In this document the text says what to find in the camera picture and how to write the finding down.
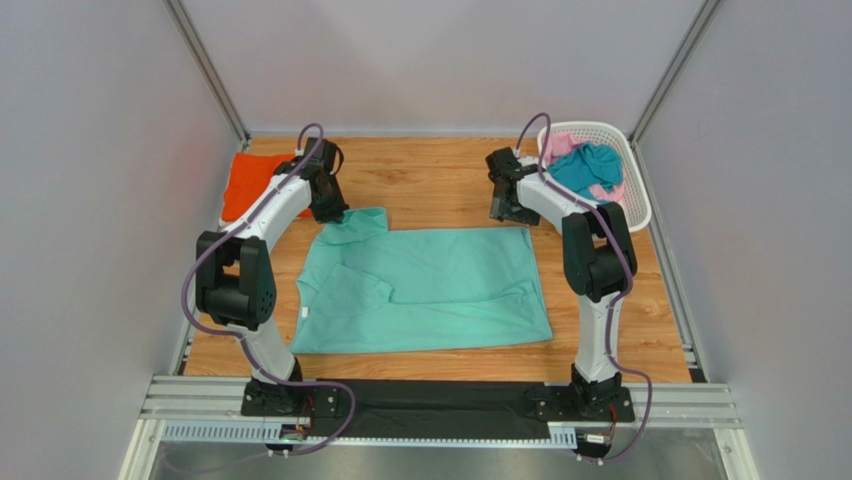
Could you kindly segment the mint green t-shirt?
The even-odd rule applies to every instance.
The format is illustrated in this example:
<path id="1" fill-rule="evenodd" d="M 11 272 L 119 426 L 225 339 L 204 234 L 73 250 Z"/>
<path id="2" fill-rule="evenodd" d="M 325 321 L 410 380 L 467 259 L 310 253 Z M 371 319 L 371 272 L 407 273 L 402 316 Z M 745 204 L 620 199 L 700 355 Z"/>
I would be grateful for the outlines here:
<path id="1" fill-rule="evenodd" d="M 296 279 L 296 354 L 501 347 L 553 337 L 523 227 L 392 230 L 349 211 L 313 240 Z"/>

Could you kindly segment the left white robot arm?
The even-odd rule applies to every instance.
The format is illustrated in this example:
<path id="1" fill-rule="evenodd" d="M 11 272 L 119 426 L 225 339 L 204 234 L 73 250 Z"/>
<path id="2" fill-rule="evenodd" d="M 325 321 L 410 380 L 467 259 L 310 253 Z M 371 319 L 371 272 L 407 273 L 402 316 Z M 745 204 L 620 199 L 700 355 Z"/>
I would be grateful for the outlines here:
<path id="1" fill-rule="evenodd" d="M 277 284 L 270 253 L 290 224 L 310 212 L 320 224 L 348 210 L 337 173 L 338 145 L 310 137 L 293 155 L 235 156 L 220 228 L 203 232 L 190 273 L 196 308 L 215 323 L 211 334 L 236 339 L 252 369 L 245 416 L 288 416 L 306 404 L 298 359 L 285 345 L 273 312 Z"/>

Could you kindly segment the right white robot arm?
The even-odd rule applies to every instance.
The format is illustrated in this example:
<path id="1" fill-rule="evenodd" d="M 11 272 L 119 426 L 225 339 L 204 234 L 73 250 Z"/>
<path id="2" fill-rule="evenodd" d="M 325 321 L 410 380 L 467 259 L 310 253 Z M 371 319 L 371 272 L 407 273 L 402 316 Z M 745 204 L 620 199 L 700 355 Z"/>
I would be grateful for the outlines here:
<path id="1" fill-rule="evenodd" d="M 580 344 L 572 365 L 572 405 L 591 416 L 622 404 L 618 321 L 637 270 L 622 207 L 594 203 L 559 185 L 543 165 L 506 147 L 485 159 L 493 183 L 491 218 L 560 233 L 563 272 L 579 305 Z"/>

